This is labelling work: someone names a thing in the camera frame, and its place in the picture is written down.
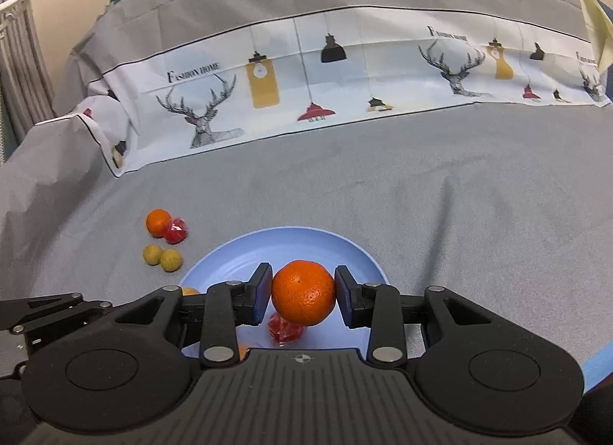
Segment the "light bulb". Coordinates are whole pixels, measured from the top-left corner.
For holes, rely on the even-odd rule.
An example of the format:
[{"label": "light bulb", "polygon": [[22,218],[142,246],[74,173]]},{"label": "light bulb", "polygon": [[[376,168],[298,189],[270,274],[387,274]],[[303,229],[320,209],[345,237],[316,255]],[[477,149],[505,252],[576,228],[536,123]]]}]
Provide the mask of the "light bulb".
[{"label": "light bulb", "polygon": [[266,66],[262,63],[257,63],[253,68],[253,75],[256,78],[264,78],[268,74],[268,70],[266,70]]}]

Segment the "deer print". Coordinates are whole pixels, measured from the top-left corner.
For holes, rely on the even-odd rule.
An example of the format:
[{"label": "deer print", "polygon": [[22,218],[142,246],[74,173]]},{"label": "deer print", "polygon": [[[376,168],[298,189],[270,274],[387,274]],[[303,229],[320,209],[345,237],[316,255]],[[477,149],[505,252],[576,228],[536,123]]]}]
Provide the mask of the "deer print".
[{"label": "deer print", "polygon": [[464,89],[462,86],[462,80],[466,78],[470,73],[469,69],[473,69],[474,67],[480,66],[483,61],[485,61],[485,53],[481,51],[477,51],[477,55],[474,58],[470,57],[470,52],[467,54],[468,60],[466,64],[462,64],[458,73],[452,73],[444,62],[445,53],[442,52],[441,56],[436,60],[432,57],[432,49],[437,44],[438,40],[435,40],[432,45],[426,49],[425,54],[422,50],[421,46],[419,46],[419,52],[421,52],[422,57],[427,61],[431,66],[436,67],[441,70],[441,76],[449,82],[451,85],[451,90],[454,91],[454,94],[464,95],[467,97],[479,97],[484,94],[480,94],[479,92],[470,92],[469,90]]},{"label": "deer print", "polygon": [[590,80],[589,76],[587,76],[581,68],[579,68],[579,71],[581,72],[581,76],[583,77],[583,88],[596,103],[599,103],[601,99],[600,90],[598,89],[598,86],[600,85],[600,80],[594,78],[592,84],[592,80]]},{"label": "deer print", "polygon": [[171,113],[182,114],[185,116],[186,122],[195,126],[194,140],[192,140],[191,149],[201,148],[202,146],[207,146],[209,144],[218,143],[228,139],[235,139],[244,134],[244,130],[242,128],[234,128],[233,130],[221,132],[213,132],[211,130],[210,123],[219,112],[217,110],[217,106],[231,96],[232,92],[234,91],[234,86],[236,85],[236,75],[234,75],[234,80],[232,80],[232,85],[230,87],[228,87],[228,82],[222,77],[218,75],[215,76],[222,82],[223,89],[219,95],[217,95],[215,91],[211,89],[212,100],[208,103],[207,110],[203,116],[196,115],[191,107],[185,106],[183,97],[181,97],[181,102],[179,102],[179,104],[171,103],[170,96],[174,90],[174,87],[171,88],[166,95],[165,103],[163,103],[162,100],[156,96],[157,102],[165,110],[170,111]]}]

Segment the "yellow cloth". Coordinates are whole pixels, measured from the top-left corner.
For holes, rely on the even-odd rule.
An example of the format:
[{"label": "yellow cloth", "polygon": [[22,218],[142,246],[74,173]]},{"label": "yellow cloth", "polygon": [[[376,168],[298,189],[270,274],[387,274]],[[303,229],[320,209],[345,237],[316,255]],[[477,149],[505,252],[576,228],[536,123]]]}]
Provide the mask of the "yellow cloth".
[{"label": "yellow cloth", "polygon": [[597,0],[581,0],[583,18],[600,74],[613,64],[613,23]]}]

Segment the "light blue strip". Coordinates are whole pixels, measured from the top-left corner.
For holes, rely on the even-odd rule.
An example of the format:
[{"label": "light blue strip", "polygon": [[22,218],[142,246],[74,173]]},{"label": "light blue strip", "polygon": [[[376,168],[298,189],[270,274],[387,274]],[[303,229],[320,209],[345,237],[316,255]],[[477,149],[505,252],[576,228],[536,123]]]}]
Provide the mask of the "light blue strip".
[{"label": "light blue strip", "polygon": [[613,373],[613,343],[609,343],[583,364],[585,391],[594,388],[611,373]]}]

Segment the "plate rim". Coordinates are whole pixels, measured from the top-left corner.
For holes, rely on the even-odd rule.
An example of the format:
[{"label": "plate rim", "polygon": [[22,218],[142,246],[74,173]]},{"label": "plate rim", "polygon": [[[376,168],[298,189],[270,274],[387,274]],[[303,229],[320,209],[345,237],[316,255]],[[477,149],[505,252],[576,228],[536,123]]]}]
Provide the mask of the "plate rim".
[{"label": "plate rim", "polygon": [[196,263],[194,263],[191,266],[191,268],[185,273],[185,275],[179,281],[179,286],[184,283],[185,279],[192,273],[192,271],[196,267],[198,267],[200,265],[200,263],[205,261],[207,258],[209,258],[210,255],[214,254],[215,252],[217,252],[221,248],[223,248],[225,246],[229,246],[234,241],[241,240],[241,239],[246,238],[246,237],[248,237],[250,235],[253,235],[253,234],[260,234],[262,232],[269,232],[269,231],[280,230],[280,229],[296,229],[296,230],[308,230],[308,231],[322,232],[324,234],[328,234],[328,235],[333,236],[335,238],[340,238],[342,241],[345,241],[346,243],[351,244],[352,246],[356,247],[360,252],[362,252],[375,265],[376,269],[379,271],[379,274],[383,278],[384,283],[385,284],[390,284],[389,279],[385,275],[385,272],[383,271],[383,269],[381,268],[379,263],[370,255],[370,253],[367,252],[362,246],[360,246],[357,243],[354,243],[352,240],[346,238],[345,236],[342,236],[340,234],[336,234],[335,232],[331,232],[329,230],[318,229],[316,227],[307,227],[307,226],[303,226],[303,225],[280,225],[280,226],[277,226],[277,227],[267,227],[267,228],[263,228],[263,229],[254,230],[252,232],[247,232],[247,234],[243,234],[241,236],[238,236],[238,237],[235,237],[235,238],[231,239],[230,241],[226,241],[225,243],[220,244],[218,247],[216,247],[213,250],[211,250],[209,253],[204,255],[201,259],[199,259]]}]

